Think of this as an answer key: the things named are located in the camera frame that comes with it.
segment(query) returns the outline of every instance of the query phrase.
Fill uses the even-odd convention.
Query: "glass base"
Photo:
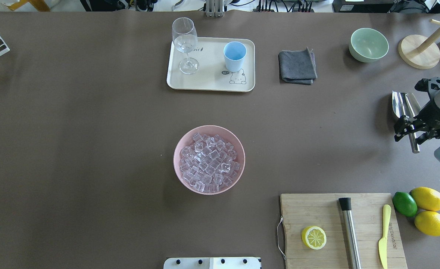
[[[198,71],[199,67],[200,64],[194,58],[190,58],[190,61],[185,58],[180,62],[180,71],[187,75],[195,74]]]

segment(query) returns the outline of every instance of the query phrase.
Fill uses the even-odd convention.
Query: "lemon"
[[[440,210],[440,192],[428,187],[418,187],[411,191],[411,196],[419,208],[428,211]]]
[[[308,226],[301,232],[303,243],[312,249],[321,249],[326,245],[326,233],[318,226]]]
[[[396,192],[392,197],[394,208],[406,217],[413,217],[417,213],[417,204],[414,198],[405,192]]]
[[[422,211],[417,214],[414,224],[426,235],[440,236],[440,214],[437,212]]]

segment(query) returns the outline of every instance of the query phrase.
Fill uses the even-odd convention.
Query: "gray towel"
[[[303,51],[281,51],[280,59],[281,78],[287,83],[311,85],[318,75],[314,54],[306,48]]]

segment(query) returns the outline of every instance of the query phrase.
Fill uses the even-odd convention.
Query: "cutting board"
[[[406,269],[406,257],[391,194],[281,194],[286,269],[349,269],[346,230],[338,198],[351,197],[353,221],[363,269],[381,269],[377,242],[382,237],[382,207],[392,208],[387,239],[389,269]],[[310,225],[326,233],[326,245],[309,249],[301,231]]]

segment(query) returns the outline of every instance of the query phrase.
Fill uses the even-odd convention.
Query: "glass stem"
[[[190,56],[187,53],[187,66],[190,67],[191,66],[191,61],[190,61]]]

